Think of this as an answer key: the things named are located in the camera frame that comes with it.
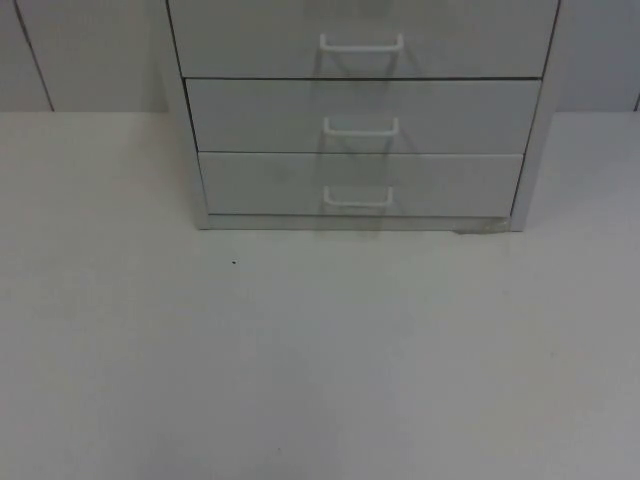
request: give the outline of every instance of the white handle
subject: white handle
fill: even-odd
[[[325,117],[322,130],[329,137],[393,138],[400,133],[400,120],[393,119],[391,130],[335,130],[331,127],[331,120]]]
[[[399,53],[404,50],[404,35],[399,33],[393,45],[329,45],[327,35],[322,33],[320,50],[326,53]]]
[[[324,187],[324,203],[340,208],[387,208],[393,204],[393,187],[387,187],[387,196],[381,202],[343,202],[331,196],[331,187]]]

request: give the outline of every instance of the drawer unit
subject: drawer unit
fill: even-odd
[[[524,153],[538,81],[188,80],[200,151]]]
[[[521,155],[201,153],[212,214],[504,217]]]
[[[201,228],[522,230],[572,0],[146,0]]]
[[[170,0],[185,77],[541,77],[557,0]]]

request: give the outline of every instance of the drawer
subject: drawer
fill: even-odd
[[[211,214],[508,217],[521,155],[201,153]]]
[[[188,80],[200,151],[515,153],[538,81]]]
[[[170,0],[185,77],[541,77],[557,0]]]

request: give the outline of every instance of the floor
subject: floor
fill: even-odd
[[[2,480],[640,471],[640,116],[524,234],[198,232],[169,119],[0,116]]]

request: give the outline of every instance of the wall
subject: wall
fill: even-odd
[[[56,110],[166,108],[150,55],[144,0],[18,3]],[[576,47],[560,108],[631,110],[640,93],[640,0],[574,4]]]
[[[18,0],[56,110],[163,111],[144,0]]]
[[[11,0],[0,0],[0,111],[49,110],[38,69]]]
[[[628,111],[640,93],[640,0],[575,0],[562,110]]]

